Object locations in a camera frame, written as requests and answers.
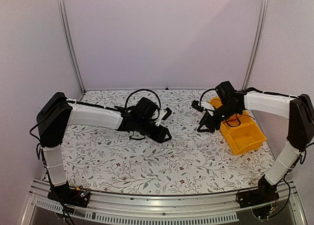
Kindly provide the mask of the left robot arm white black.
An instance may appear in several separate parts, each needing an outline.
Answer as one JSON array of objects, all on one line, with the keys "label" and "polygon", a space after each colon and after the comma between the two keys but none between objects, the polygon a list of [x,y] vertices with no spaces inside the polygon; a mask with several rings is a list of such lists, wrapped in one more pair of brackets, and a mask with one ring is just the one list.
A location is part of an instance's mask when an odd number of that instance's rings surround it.
[{"label": "left robot arm white black", "polygon": [[73,192],[68,188],[64,172],[61,144],[70,125],[104,127],[119,132],[137,132],[155,142],[171,140],[168,128],[161,125],[171,115],[169,108],[162,109],[161,103],[155,103],[143,97],[133,106],[105,107],[96,104],[68,99],[63,92],[57,92],[47,102],[36,117],[39,145],[42,148],[45,168],[53,193],[62,202],[69,202]]}]

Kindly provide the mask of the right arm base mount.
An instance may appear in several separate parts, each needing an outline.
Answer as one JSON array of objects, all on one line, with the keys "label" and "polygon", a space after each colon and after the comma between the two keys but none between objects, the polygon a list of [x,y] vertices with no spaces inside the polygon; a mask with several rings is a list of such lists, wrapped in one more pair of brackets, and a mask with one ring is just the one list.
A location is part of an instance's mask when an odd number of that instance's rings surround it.
[{"label": "right arm base mount", "polygon": [[254,190],[239,190],[236,202],[240,208],[253,207],[252,213],[259,220],[268,219],[278,207],[279,194],[276,186],[258,186]]}]

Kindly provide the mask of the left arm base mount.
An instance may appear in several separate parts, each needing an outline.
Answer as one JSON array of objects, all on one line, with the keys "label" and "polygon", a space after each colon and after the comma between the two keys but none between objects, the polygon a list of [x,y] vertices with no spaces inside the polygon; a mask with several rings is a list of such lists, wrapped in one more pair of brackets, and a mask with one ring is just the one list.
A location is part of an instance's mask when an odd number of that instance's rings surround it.
[{"label": "left arm base mount", "polygon": [[73,205],[77,207],[86,208],[90,200],[90,190],[78,188],[71,188],[68,185],[51,186],[48,193],[48,199],[59,202],[60,204]]}]

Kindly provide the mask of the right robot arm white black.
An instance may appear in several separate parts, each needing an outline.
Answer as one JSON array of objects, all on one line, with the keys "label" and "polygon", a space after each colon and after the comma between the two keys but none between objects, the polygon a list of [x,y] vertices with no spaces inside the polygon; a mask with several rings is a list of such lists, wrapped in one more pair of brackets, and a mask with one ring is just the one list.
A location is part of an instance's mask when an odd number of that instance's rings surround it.
[{"label": "right robot arm white black", "polygon": [[236,90],[229,81],[224,81],[213,88],[221,100],[222,105],[213,107],[199,100],[192,102],[192,108],[204,112],[199,127],[205,132],[213,133],[220,128],[223,121],[244,111],[262,112],[284,118],[288,121],[288,135],[281,153],[273,166],[260,179],[263,184],[254,191],[257,203],[265,203],[272,197],[275,186],[293,169],[298,161],[304,161],[308,147],[314,138],[314,108],[311,98],[307,94],[299,96],[258,90],[254,87]]}]

